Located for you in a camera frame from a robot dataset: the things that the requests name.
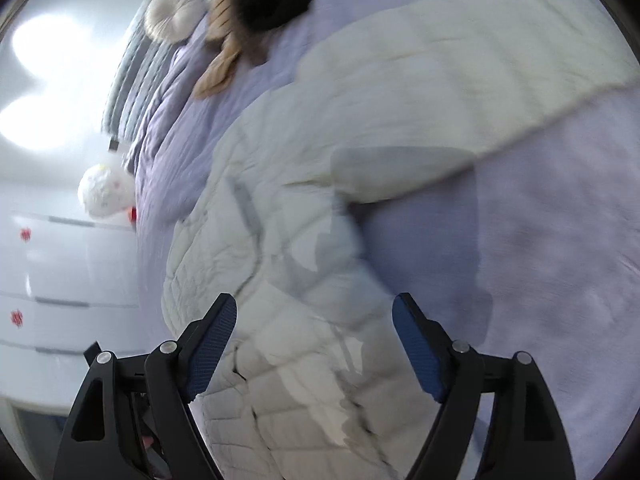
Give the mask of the white drawer cabinet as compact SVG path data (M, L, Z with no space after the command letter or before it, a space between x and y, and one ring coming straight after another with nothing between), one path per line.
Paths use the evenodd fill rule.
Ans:
M1 394L65 415L99 344L142 353L137 237L124 214L92 220L74 191L1 185Z

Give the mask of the grey padded headboard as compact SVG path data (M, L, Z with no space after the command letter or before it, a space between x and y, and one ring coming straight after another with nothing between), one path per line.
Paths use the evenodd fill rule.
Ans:
M130 23L131 35L108 98L102 131L122 142L131 142L154 92L160 86L181 44L162 44L148 37L144 28L143 0Z

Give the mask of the round cream pleated cushion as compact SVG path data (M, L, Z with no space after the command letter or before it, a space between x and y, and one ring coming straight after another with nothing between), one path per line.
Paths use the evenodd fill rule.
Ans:
M205 13L205 0L151 0L144 12L144 30L159 44L180 44L191 37Z

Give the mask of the beige striped garment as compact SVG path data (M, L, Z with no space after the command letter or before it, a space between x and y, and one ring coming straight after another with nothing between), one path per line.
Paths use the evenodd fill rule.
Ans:
M219 52L193 88L192 96L197 100L204 100L228 87L242 54L253 66L267 61L267 52L260 39L244 23L241 0L207 0L207 4L205 42L216 44Z

